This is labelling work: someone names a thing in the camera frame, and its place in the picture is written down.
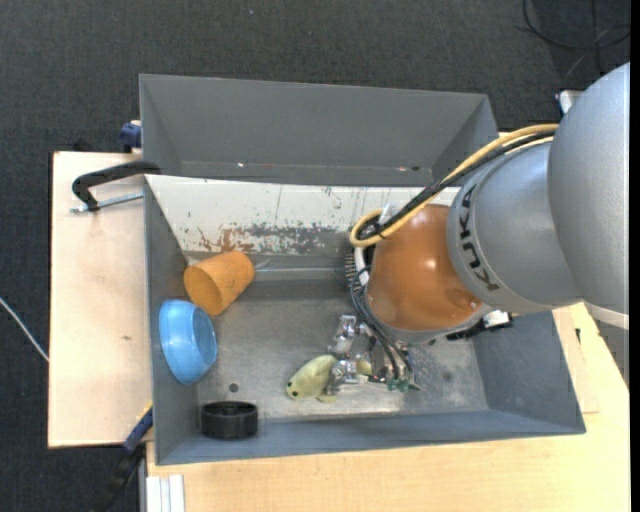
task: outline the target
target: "wooden table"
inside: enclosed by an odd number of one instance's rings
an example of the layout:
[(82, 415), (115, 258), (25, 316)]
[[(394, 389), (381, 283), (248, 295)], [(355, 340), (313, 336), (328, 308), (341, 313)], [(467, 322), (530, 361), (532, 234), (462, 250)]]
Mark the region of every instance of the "wooden table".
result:
[[(68, 212), (77, 175), (131, 158), (54, 158), (51, 447), (121, 442), (150, 399), (142, 204)], [(584, 306), (554, 316), (584, 435), (179, 466), (156, 466), (149, 449), (148, 474), (184, 475), (188, 512), (629, 510), (629, 392)]]

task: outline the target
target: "black floor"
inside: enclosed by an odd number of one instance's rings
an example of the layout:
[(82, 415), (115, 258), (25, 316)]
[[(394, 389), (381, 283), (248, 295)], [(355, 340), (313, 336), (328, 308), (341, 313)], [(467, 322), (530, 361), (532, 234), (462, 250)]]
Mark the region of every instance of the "black floor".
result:
[[(630, 0), (528, 4), (546, 34), (582, 47), (630, 22)], [(45, 345), (48, 152), (79, 138), (120, 151), (138, 73), (482, 92), (511, 129), (557, 121), (555, 92), (629, 60), (629, 39), (598, 51), (542, 40), (520, 1), (3, 0), (0, 21), (0, 296)], [(47, 450), (47, 372), (0, 310), (0, 511), (87, 510), (117, 460), (115, 448)], [(136, 494), (114, 510), (135, 510)]]

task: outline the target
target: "yellow cable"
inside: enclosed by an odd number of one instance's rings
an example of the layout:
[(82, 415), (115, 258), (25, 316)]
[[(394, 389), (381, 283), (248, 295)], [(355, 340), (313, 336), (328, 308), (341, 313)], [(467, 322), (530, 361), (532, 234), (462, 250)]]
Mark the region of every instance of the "yellow cable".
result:
[[(478, 162), (479, 160), (484, 158), (486, 155), (491, 153), (491, 151), (493, 151), (494, 149), (499, 148), (500, 146), (505, 146), (508, 143), (513, 142), (516, 139), (520, 139), (522, 137), (527, 137), (529, 135), (536, 135), (538, 133), (543, 133), (543, 132), (555, 130), (557, 127), (558, 127), (557, 124), (537, 124), (537, 125), (534, 125), (534, 126), (527, 126), (526, 128), (520, 128), (519, 130), (516, 130), (514, 132), (510, 132), (510, 133), (507, 133), (505, 135), (502, 135), (502, 136), (498, 137), (496, 140), (494, 140), (494, 141), (490, 142), (489, 144), (487, 144), (486, 146), (480, 148), (473, 155), (471, 155), (469, 158), (464, 160), (460, 165), (458, 165), (458, 167), (456, 167), (453, 171), (451, 171), (444, 178), (444, 180), (449, 180), (451, 178), (454, 178), (455, 176), (457, 176), (461, 172), (465, 171), (466, 169), (468, 169), (469, 167), (474, 165), (476, 162)], [(407, 221), (409, 219), (411, 219), (411, 217), (413, 217), (416, 213), (418, 213), (420, 210), (422, 210), (422, 208), (424, 208), (431, 201), (433, 201), (434, 197), (435, 196), (431, 196), (431, 197), (425, 199), (424, 202), (422, 202), (416, 208), (414, 208), (413, 210), (408, 212), (404, 217), (401, 217), (398, 221), (394, 222), (392, 226), (389, 226), (387, 229), (385, 229), (381, 233), (373, 235), (372, 237), (367, 238), (366, 240), (358, 239), (358, 233), (360, 232), (360, 229), (362, 228), (362, 226), (366, 222), (368, 222), (369, 220), (373, 219), (374, 217), (379, 216), (380, 213), (382, 213), (382, 210), (380, 210), (380, 209), (373, 210), (373, 211), (363, 215), (360, 218), (360, 220), (358, 220), (358, 222), (356, 222), (356, 225), (353, 226), (353, 229), (351, 230), (351, 233), (349, 235), (349, 241), (351, 242), (351, 245), (353, 245), (354, 247), (369, 247), (370, 245), (373, 245), (373, 244), (379, 242), (383, 238), (388, 238), (393, 233), (395, 233), (398, 229), (400, 229), (402, 226), (404, 226), (407, 223)]]

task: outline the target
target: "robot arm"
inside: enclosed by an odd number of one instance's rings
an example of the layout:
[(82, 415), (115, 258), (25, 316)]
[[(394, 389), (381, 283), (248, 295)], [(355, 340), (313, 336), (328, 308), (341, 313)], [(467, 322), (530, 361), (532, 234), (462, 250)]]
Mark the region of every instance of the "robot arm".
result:
[(584, 301), (628, 328), (629, 96), (627, 64), (583, 93), (553, 141), (474, 169), (448, 213), (411, 211), (376, 245), (374, 316), (432, 331), (459, 327), (481, 303), (531, 313)]

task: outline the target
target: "orange cup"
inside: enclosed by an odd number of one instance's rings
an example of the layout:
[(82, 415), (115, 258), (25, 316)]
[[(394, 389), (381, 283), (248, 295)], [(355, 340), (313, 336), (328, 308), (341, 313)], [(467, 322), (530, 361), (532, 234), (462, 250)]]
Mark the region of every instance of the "orange cup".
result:
[(238, 298), (254, 275), (253, 264), (246, 254), (226, 252), (187, 267), (184, 286), (191, 302), (215, 316)]

